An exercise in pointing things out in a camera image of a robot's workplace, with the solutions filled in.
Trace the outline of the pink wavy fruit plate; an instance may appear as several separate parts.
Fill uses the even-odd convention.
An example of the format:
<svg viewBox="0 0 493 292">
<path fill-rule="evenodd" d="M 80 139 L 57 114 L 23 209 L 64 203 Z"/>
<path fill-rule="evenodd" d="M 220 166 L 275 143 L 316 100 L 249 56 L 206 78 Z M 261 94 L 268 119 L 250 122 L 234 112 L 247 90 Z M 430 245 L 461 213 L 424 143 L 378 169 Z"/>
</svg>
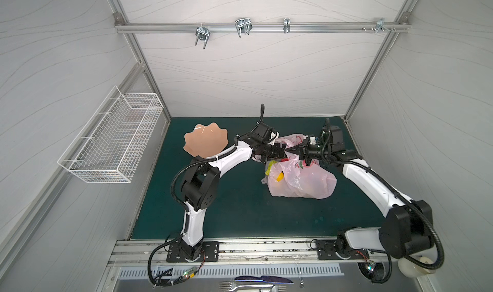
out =
<svg viewBox="0 0 493 292">
<path fill-rule="evenodd" d="M 193 131 L 184 135 L 184 150 L 191 156 L 212 157 L 222 152 L 228 145 L 228 131 L 216 123 L 197 124 Z"/>
</svg>

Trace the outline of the yellow lemon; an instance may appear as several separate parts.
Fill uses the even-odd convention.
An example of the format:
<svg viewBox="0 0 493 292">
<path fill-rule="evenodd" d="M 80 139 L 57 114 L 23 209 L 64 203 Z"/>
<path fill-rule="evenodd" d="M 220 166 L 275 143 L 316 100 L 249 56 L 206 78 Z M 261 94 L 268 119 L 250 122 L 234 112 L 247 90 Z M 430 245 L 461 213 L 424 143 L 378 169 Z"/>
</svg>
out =
<svg viewBox="0 0 493 292">
<path fill-rule="evenodd" d="M 276 181 L 280 182 L 285 178 L 284 172 L 281 171 L 280 174 L 277 176 Z"/>
</svg>

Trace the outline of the metal hook clamp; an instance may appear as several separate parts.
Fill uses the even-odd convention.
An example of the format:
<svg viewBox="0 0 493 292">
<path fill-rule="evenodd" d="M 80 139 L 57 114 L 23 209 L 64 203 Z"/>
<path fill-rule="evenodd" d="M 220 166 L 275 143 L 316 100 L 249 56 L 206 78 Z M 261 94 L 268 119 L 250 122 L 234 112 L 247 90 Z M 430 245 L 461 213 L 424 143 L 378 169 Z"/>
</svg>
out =
<svg viewBox="0 0 493 292">
<path fill-rule="evenodd" d="M 203 42 L 203 49 L 205 49 L 211 36 L 209 29 L 204 26 L 197 27 L 195 35 L 195 45 L 198 45 L 199 42 Z"/>
<path fill-rule="evenodd" d="M 289 18 L 285 18 L 283 20 L 283 32 L 284 34 L 288 34 L 291 30 L 291 20 Z"/>
<path fill-rule="evenodd" d="M 248 17 L 239 18 L 238 20 L 235 21 L 234 25 L 236 28 L 236 32 L 240 38 L 242 37 L 243 34 L 250 35 L 250 32 L 253 29 L 252 21 Z"/>
<path fill-rule="evenodd" d="M 372 32 L 374 34 L 377 34 L 377 33 L 393 33 L 393 32 L 396 32 L 397 31 L 394 27 L 388 27 L 385 24 L 384 18 L 381 18 L 380 20 L 378 20 L 376 22 L 375 26 L 370 27 L 370 28 L 363 27 L 362 30 L 364 32 Z"/>
</svg>

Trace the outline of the dark blue knife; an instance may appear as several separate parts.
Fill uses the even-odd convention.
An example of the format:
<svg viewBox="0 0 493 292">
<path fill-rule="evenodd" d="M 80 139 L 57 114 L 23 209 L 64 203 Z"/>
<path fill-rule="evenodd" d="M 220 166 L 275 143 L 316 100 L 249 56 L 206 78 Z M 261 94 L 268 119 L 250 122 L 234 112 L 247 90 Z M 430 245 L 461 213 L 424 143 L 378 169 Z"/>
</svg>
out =
<svg viewBox="0 0 493 292">
<path fill-rule="evenodd" d="M 263 275 L 260 277 L 255 277 L 255 276 L 238 276 L 234 279 L 235 282 L 260 282 L 260 283 L 267 283 L 267 284 L 278 284 L 278 285 L 292 285 L 293 281 L 284 277 L 276 277 L 276 276 L 269 276 L 269 275 Z"/>
</svg>

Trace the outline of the pink printed plastic bag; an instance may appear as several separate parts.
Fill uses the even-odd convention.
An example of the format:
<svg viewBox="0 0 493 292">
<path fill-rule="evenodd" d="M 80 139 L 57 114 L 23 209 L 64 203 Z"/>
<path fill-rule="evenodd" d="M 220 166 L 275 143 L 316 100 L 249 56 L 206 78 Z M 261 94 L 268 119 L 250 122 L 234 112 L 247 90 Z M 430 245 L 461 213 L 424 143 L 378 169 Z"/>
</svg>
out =
<svg viewBox="0 0 493 292">
<path fill-rule="evenodd" d="M 276 178 L 283 171 L 285 178 L 277 182 Z M 289 153 L 287 157 L 277 161 L 271 172 L 261 182 L 268 186 L 272 196 L 287 198 L 325 199 L 331 196 L 336 188 L 335 175 L 320 166 L 318 160 L 306 167 L 298 155 Z"/>
</svg>

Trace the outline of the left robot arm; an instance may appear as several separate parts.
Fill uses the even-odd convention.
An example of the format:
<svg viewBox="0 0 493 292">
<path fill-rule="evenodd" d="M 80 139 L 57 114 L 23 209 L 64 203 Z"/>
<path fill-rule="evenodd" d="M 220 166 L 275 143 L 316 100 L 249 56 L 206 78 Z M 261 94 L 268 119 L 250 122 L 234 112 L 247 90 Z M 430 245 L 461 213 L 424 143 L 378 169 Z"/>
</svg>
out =
<svg viewBox="0 0 493 292">
<path fill-rule="evenodd" d="M 254 159 L 267 163 L 286 158 L 285 143 L 254 143 L 240 141 L 211 157 L 197 156 L 172 180 L 172 198 L 184 209 L 184 224 L 179 239 L 182 254 L 195 260 L 204 242 L 204 221 L 208 207 L 214 202 L 221 177 L 237 165 Z"/>
</svg>

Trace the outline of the aluminium cross rail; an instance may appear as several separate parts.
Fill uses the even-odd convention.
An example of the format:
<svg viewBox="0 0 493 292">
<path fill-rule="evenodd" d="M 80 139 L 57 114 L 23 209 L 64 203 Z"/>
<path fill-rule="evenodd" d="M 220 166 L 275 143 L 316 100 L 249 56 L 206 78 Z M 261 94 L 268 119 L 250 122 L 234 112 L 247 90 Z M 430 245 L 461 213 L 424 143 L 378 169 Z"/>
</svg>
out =
<svg viewBox="0 0 493 292">
<path fill-rule="evenodd" d="M 293 22 L 289 33 L 372 33 L 364 32 L 363 27 L 370 28 L 376 22 Z M 388 27 L 394 27 L 398 32 L 407 32 L 411 24 L 399 24 L 386 22 Z M 204 26 L 210 33 L 236 33 L 233 22 L 210 22 L 210 23 L 128 23 L 116 26 L 118 33 L 129 34 L 167 34 L 167 33 L 195 33 L 197 27 Z M 251 34 L 257 33 L 280 33 L 283 34 L 283 21 L 281 22 L 253 22 Z"/>
</svg>

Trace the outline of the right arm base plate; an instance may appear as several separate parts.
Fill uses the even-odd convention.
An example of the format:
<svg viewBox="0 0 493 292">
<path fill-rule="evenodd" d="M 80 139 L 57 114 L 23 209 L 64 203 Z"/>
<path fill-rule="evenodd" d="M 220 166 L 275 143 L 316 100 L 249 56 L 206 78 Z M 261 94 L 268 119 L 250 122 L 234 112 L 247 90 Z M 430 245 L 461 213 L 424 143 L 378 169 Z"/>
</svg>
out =
<svg viewBox="0 0 493 292">
<path fill-rule="evenodd" d="M 369 258 L 367 250 L 351 248 L 342 239 L 315 239 L 313 245 L 317 259 L 321 261 L 364 261 Z"/>
</svg>

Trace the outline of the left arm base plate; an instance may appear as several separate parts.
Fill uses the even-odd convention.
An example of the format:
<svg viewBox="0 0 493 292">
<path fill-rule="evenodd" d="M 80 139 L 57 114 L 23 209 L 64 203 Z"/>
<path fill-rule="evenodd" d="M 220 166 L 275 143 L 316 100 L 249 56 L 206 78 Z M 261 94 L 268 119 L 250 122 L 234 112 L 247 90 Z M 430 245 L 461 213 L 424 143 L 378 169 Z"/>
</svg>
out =
<svg viewBox="0 0 493 292">
<path fill-rule="evenodd" d="M 201 241 L 191 247 L 183 240 L 169 246 L 167 262 L 217 262 L 220 243 L 217 241 Z"/>
</svg>

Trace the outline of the silver fork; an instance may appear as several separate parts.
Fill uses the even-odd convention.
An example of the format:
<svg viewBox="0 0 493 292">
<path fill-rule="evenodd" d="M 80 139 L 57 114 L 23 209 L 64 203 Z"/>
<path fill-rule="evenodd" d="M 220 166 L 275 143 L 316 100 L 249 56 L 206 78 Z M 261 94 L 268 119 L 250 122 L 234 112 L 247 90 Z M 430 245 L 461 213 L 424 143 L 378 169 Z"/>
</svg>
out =
<svg viewBox="0 0 493 292">
<path fill-rule="evenodd" d="M 240 282 L 232 282 L 232 281 L 223 281 L 219 283 L 219 288 L 222 291 L 275 291 L 275 292 L 287 291 L 286 286 L 269 284 L 269 283 L 260 283 L 260 282 L 240 283 Z"/>
</svg>

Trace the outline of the white cylindrical bottle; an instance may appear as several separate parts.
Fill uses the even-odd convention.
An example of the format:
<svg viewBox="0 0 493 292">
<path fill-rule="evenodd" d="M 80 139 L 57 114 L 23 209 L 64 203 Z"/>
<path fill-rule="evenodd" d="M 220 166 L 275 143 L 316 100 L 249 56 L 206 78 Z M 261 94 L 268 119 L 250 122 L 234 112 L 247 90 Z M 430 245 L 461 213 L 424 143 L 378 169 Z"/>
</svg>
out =
<svg viewBox="0 0 493 292">
<path fill-rule="evenodd" d="M 416 264 L 412 263 L 411 261 L 405 258 L 400 258 L 399 261 L 397 262 L 397 265 L 399 267 L 400 272 L 408 278 L 422 277 L 425 275 L 434 274 L 436 272 L 436 270 L 429 270 L 417 266 Z"/>
</svg>

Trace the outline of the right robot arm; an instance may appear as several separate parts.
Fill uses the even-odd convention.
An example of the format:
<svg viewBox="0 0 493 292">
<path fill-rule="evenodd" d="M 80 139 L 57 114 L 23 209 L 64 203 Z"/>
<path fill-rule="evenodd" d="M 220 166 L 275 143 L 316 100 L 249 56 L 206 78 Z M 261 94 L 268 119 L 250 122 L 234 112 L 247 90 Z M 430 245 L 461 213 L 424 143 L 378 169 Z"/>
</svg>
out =
<svg viewBox="0 0 493 292">
<path fill-rule="evenodd" d="M 387 253 L 395 259 L 406 259 L 427 269 L 438 270 L 445 261 L 443 244 L 433 227 L 431 206 L 413 200 L 378 175 L 353 149 L 344 143 L 333 144 L 329 138 L 317 142 L 314 137 L 285 149 L 309 164 L 319 160 L 341 169 L 381 211 L 385 220 L 376 228 L 346 230 L 340 239 L 343 249 L 366 249 Z"/>
</svg>

